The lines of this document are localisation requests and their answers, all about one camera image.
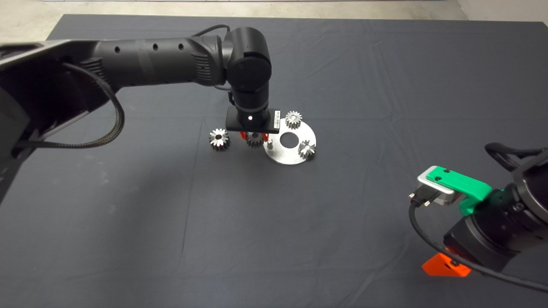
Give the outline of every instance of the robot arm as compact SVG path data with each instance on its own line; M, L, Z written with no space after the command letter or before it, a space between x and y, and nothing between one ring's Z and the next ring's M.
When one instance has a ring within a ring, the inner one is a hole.
M513 182L502 190L436 166L418 177L419 188L410 195L410 219L417 233L440 252L423 269L429 275L461 277L475 269L506 282L548 292L548 286L500 273L514 256L548 240L548 150L516 150L501 144L489 144L486 150L512 172ZM519 165L508 154L533 158ZM444 235L445 248L431 241L414 217L415 207L431 202L458 203L464 215Z
M193 36L0 45L0 201L33 151L17 144L42 141L109 100L104 89L68 70L68 64L98 76L114 93L136 85L228 82L227 130L279 132L268 108L269 51L254 28L229 31L224 40Z

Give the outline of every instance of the circular metal plate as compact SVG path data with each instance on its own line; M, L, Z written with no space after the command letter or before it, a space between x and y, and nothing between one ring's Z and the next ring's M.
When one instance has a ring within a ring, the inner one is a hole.
M282 145L280 138L285 133L293 133L299 138L299 142L296 147L288 148ZM296 165L306 160L299 155L299 144L305 140L309 140L310 144L316 144L316 135L310 126L305 122L301 122L301 125L296 129L290 129L287 127L285 120L281 120L279 124L279 134L270 134L269 139L272 139L272 149L269 150L267 142L262 146L265 148L266 154L274 159L277 163L284 165Z

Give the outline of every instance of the label sticker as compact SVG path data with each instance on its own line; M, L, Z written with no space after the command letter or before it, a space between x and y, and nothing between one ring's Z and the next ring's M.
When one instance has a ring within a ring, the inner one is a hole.
M279 128L279 120L282 117L282 112L280 110L276 110L274 112L274 128Z

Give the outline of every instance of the hole in plate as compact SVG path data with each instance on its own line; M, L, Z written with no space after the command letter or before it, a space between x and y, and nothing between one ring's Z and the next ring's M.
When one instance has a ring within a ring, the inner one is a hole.
M287 132L280 136L279 141L284 147L292 149L299 144L299 137L294 133Z

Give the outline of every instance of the silver gear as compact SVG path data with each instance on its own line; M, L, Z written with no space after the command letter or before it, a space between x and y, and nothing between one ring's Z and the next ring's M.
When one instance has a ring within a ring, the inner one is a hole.
M310 144L309 140L305 140L299 144L299 155L306 160L312 159L316 154L316 145Z
M226 129L218 128L209 133L209 144L217 151L224 151L230 146L230 137Z
M246 141L250 147L260 147L265 142L262 134L259 133L247 133Z
M289 111L286 114L286 125L290 129L299 128L301 126L302 115L296 111Z

